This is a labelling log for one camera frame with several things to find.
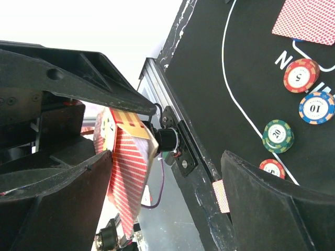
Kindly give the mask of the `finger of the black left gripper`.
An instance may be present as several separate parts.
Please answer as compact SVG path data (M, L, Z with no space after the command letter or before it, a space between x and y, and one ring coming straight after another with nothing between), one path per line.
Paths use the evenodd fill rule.
M1 87L48 91L147 116L156 112L100 52L2 41Z
M1 165L1 188L100 187L93 141L82 136Z

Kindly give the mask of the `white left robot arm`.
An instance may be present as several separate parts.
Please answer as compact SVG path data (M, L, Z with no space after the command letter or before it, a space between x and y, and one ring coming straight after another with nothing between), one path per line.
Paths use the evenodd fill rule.
M137 250L153 158L178 132L102 53L1 42L1 250Z

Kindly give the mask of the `black poker felt mat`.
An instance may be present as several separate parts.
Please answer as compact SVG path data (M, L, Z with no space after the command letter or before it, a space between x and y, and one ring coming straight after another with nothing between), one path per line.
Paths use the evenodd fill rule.
M286 121L295 142L279 160L292 181L334 193L334 121L304 122L303 94L283 84L287 65L300 51L325 71L315 87L334 93L334 47L272 34L283 1L182 1L158 60L169 88L214 177L231 151L253 165L272 153L262 144L264 127Z

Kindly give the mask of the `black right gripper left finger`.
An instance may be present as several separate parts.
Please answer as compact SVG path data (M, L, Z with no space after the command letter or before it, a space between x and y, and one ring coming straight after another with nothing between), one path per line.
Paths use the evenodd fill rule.
M1 197L1 250L91 250L110 151Z

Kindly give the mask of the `blue chips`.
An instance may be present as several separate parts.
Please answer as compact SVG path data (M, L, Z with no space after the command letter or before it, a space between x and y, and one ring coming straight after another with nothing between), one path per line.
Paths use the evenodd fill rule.
M309 124L323 124L334 116L334 97L327 92L313 92L299 104L300 117Z

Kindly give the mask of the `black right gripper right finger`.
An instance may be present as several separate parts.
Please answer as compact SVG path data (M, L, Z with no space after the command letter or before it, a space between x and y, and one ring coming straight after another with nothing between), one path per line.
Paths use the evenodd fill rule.
M238 250L334 250L334 196L269 174L230 151L220 162Z

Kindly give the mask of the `blue small blind button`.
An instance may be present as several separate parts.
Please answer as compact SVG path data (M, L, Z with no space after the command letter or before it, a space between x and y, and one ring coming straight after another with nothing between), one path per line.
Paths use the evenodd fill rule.
M305 42L305 40L296 39L296 38L292 38L292 40L295 41L295 42Z

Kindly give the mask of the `red playing card box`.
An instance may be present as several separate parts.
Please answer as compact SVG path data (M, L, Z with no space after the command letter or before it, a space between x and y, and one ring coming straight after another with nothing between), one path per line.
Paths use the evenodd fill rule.
M107 107L97 115L93 143L95 153L135 152L135 156L144 159L155 156L159 146L136 113Z

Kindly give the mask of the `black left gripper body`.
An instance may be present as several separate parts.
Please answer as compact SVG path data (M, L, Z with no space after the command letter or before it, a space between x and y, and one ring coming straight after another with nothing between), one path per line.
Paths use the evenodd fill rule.
M85 105L51 92L1 88L1 163L76 138Z

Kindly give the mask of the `red poker chip stack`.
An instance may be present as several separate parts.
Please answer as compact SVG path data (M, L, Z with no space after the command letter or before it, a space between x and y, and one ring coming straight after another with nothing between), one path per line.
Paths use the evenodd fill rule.
M260 163L259 169L273 174L281 179L285 179L284 167L275 159L265 159Z

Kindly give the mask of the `red cards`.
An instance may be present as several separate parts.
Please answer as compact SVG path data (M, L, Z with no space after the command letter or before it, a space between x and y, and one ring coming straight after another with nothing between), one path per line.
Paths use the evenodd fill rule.
M334 1L285 1L272 34L334 44Z

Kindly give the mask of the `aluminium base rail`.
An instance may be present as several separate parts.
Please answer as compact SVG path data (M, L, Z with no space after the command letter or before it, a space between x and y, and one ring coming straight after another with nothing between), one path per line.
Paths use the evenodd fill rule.
M170 191L178 198L171 206L192 219L189 226L184 221L175 224L177 235L192 241L188 250L195 250L197 245L204 250L236 250L230 216L221 212L213 187L219 180L218 167L198 144L191 121L178 106L164 72L153 58L144 63L138 91L158 104L152 128L176 182Z

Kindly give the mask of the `red chips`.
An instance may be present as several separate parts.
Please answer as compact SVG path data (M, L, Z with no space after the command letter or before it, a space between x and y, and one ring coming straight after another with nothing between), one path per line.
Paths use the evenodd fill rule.
M292 93L303 93L312 87L319 74L319 65L314 60L295 60L285 70L284 87Z

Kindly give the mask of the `red card being dealt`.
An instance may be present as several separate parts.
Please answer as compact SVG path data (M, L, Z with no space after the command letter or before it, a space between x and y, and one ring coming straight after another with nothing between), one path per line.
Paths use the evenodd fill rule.
M114 198L123 232L128 239L132 236L147 182L148 151L148 140L117 129L109 194Z

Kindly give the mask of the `green chips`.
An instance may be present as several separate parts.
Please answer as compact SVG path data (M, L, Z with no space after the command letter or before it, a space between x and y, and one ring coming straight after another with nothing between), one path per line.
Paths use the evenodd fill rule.
M287 122L275 119L265 126L262 143L269 152L282 154L293 146L294 133Z

